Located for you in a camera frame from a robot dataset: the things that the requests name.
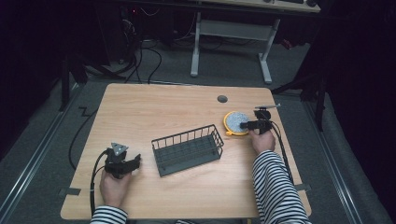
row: person's left hand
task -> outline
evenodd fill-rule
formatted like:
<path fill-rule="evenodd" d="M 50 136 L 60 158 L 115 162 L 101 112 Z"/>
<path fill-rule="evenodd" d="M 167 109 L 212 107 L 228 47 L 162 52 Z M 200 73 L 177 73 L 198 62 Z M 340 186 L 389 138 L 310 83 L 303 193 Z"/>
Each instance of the person's left hand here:
<path fill-rule="evenodd" d="M 105 205 L 120 208 L 131 182 L 132 173 L 126 174 L 122 179 L 117 179 L 112 174 L 102 171 L 100 191 Z"/>

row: striped sleeve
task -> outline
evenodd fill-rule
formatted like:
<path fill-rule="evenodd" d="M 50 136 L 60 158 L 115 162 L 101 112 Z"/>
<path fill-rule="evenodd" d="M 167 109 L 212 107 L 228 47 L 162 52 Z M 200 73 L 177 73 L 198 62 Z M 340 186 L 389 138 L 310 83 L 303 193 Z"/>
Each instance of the striped sleeve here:
<path fill-rule="evenodd" d="M 275 152 L 264 151 L 254 161 L 253 186 L 261 223 L 311 223 Z"/>
<path fill-rule="evenodd" d="M 175 224 L 195 224 L 195 223 L 186 220 L 177 220 Z"/>
<path fill-rule="evenodd" d="M 128 214 L 119 208 L 105 205 L 98 206 L 93 213 L 91 224 L 125 224 L 127 217 Z"/>

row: cable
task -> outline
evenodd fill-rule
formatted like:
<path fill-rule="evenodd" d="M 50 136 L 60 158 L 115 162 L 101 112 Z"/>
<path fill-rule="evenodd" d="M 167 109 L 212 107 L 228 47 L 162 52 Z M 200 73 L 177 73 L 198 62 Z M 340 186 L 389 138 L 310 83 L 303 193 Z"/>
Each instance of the cable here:
<path fill-rule="evenodd" d="M 102 170 L 103 168 L 105 168 L 105 166 L 102 166 L 101 168 L 99 168 L 96 172 L 95 172 L 95 176 L 98 175 L 99 171 Z"/>
<path fill-rule="evenodd" d="M 212 49 L 207 49 L 207 48 L 202 47 L 202 45 L 200 44 L 200 49 L 215 50 L 215 49 L 218 49 L 218 48 L 220 48 L 220 47 L 222 46 L 224 38 L 217 37 L 217 36 L 216 36 L 216 37 L 212 36 L 212 38 L 213 38 L 213 39 L 219 39 L 219 44 L 218 44 L 217 46 L 215 46 L 215 47 L 212 48 Z"/>
<path fill-rule="evenodd" d="M 82 128 L 85 126 L 85 124 L 88 122 L 88 120 L 90 120 L 90 118 L 92 118 L 92 116 L 94 114 L 96 114 L 96 112 L 98 111 L 98 109 L 96 109 L 95 111 L 93 111 L 86 119 L 85 121 L 81 124 L 81 126 L 79 126 L 78 131 L 76 132 L 75 136 L 73 137 L 72 142 L 70 143 L 70 147 L 69 147 L 69 153 L 68 153 L 68 157 L 69 157 L 69 162 L 70 165 L 72 166 L 72 168 L 74 170 L 76 170 L 76 165 L 73 163 L 72 161 L 72 147 L 77 139 L 77 136 L 79 135 L 79 133 L 81 132 Z"/>
<path fill-rule="evenodd" d="M 286 150 L 285 150 L 285 146 L 283 146 L 283 141 L 282 141 L 282 137 L 280 135 L 280 129 L 279 127 L 276 125 L 275 122 L 269 120 L 264 113 L 260 112 L 263 117 L 265 118 L 266 121 L 268 121 L 271 124 L 272 129 L 274 130 L 276 136 L 277 136 L 277 140 L 279 142 L 280 145 L 280 150 L 282 151 L 282 157 L 283 157 L 283 162 L 285 163 L 286 166 L 286 170 L 288 170 L 288 174 L 289 174 L 289 179 L 292 185 L 294 185 L 294 180 L 293 180 L 293 176 L 291 174 L 291 170 L 290 170 L 290 166 L 289 166 L 289 161 L 288 161 L 288 156 L 286 155 Z"/>
<path fill-rule="evenodd" d="M 154 75 L 154 73 L 155 73 L 155 72 L 157 71 L 157 69 L 160 67 L 160 65 L 161 65 L 161 63 L 162 63 L 162 61 L 163 61 L 163 57 L 161 56 L 161 54 L 160 54 L 159 52 L 157 52 L 157 51 L 154 50 L 154 49 L 146 49 L 146 50 L 150 50 L 150 51 L 156 53 L 156 54 L 160 57 L 160 61 L 158 62 L 157 67 L 156 67 L 156 68 L 154 69 L 154 71 L 152 71 L 151 74 L 148 76 L 148 84 L 149 84 L 152 75 Z"/>
<path fill-rule="evenodd" d="M 135 66 L 134 71 L 132 71 L 132 73 L 125 79 L 124 83 L 127 83 L 129 81 L 129 79 L 132 77 L 134 72 L 137 73 L 137 68 L 142 63 L 142 58 L 143 58 L 142 45 L 140 45 L 140 59 L 139 59 L 139 63 Z M 137 74 L 137 79 L 138 79 L 139 83 L 142 84 L 142 81 L 141 81 L 140 76 L 138 74 Z"/>
<path fill-rule="evenodd" d="M 193 41 L 193 40 L 190 40 L 190 41 L 188 42 L 188 44 L 180 44 L 180 43 L 179 43 L 179 42 L 182 42 L 182 41 L 187 42 L 187 40 L 190 39 L 190 38 L 192 38 L 192 37 L 194 37 L 194 35 L 188 36 L 188 37 L 186 37 L 186 38 L 184 38 L 184 39 L 179 39 L 177 42 L 174 41 L 174 44 L 176 44 L 176 45 L 178 45 L 178 46 L 181 46 L 181 47 L 189 47 L 189 46 L 192 46 L 192 45 L 194 45 L 194 41 Z"/>
<path fill-rule="evenodd" d="M 256 43 L 256 42 L 258 42 L 258 40 L 249 39 L 249 40 L 245 40 L 244 43 L 237 43 L 237 42 L 231 41 L 232 39 L 235 39 L 235 38 L 224 38 L 224 42 L 226 42 L 226 43 L 228 43 L 228 44 L 237 45 L 237 46 L 245 46 L 245 45 L 248 45 L 248 44 L 250 44 L 250 43 Z"/>
<path fill-rule="evenodd" d="M 179 39 L 175 39 L 174 41 L 178 41 L 178 40 L 182 40 L 182 39 L 190 38 L 190 37 L 194 36 L 194 35 L 191 35 L 191 30 L 192 30 L 192 27 L 194 26 L 196 16 L 197 16 L 197 13 L 194 13 L 194 17 L 192 18 L 192 22 L 191 22 L 189 31 L 183 37 L 181 37 Z"/>
<path fill-rule="evenodd" d="M 94 76 L 102 76 L 102 75 L 109 75 L 111 77 L 114 77 L 116 75 L 119 75 L 121 73 L 124 73 L 130 69 L 132 69 L 135 65 L 135 57 L 134 57 L 134 49 L 135 49 L 135 44 L 134 44 L 134 38 L 136 37 L 135 35 L 135 28 L 134 28 L 134 24 L 131 23 L 130 21 L 126 20 L 126 19 L 122 19 L 121 20 L 121 25 L 123 27 L 123 33 L 125 35 L 125 39 L 126 39 L 126 52 L 125 52 L 125 60 L 129 61 L 128 64 L 121 68 L 118 71 L 109 71 L 109 70 L 104 70 L 104 68 L 102 68 L 100 65 L 96 65 L 93 66 L 95 68 L 95 70 L 99 71 L 93 71 L 90 68 L 88 68 L 87 66 L 84 66 L 85 71 L 89 74 L 92 74 Z"/>
<path fill-rule="evenodd" d="M 142 7 L 140 8 L 140 10 L 142 10 L 146 14 L 146 16 L 155 16 L 160 11 L 160 9 L 158 8 L 157 11 L 155 11 L 154 13 L 148 14 Z"/>
<path fill-rule="evenodd" d="M 100 168 L 99 170 L 96 171 L 96 167 L 98 166 L 99 161 L 102 159 L 102 157 L 107 154 L 108 149 L 106 149 L 105 151 L 103 151 L 100 156 L 98 157 L 98 159 L 96 160 L 95 165 L 93 166 L 93 171 L 92 171 L 92 178 L 91 178 L 91 188 L 90 188 L 90 202 L 91 202 L 91 213 L 93 216 L 93 213 L 95 212 L 95 177 L 98 173 L 98 171 L 102 168 Z"/>

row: hand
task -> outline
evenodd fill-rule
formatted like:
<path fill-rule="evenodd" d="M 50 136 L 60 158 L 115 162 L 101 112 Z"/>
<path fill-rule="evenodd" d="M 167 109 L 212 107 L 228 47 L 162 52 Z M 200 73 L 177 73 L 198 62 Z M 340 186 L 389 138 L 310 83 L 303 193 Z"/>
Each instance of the hand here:
<path fill-rule="evenodd" d="M 248 133 L 251 136 L 251 142 L 253 148 L 258 155 L 268 149 L 271 151 L 275 150 L 276 140 L 274 138 L 274 135 L 271 133 L 271 131 L 267 131 L 262 134 L 257 134 L 253 130 L 249 130 Z"/>
<path fill-rule="evenodd" d="M 125 175 L 122 179 L 115 178 L 112 174 L 102 171 L 100 191 L 105 205 L 120 208 L 127 193 L 132 173 Z"/>

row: wire basket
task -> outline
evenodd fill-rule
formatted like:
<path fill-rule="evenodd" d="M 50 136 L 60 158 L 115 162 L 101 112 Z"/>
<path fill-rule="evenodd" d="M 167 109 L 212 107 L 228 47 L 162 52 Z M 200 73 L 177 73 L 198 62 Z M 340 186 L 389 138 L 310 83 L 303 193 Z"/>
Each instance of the wire basket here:
<path fill-rule="evenodd" d="M 224 143 L 215 125 L 151 141 L 160 176 L 219 160 Z"/>

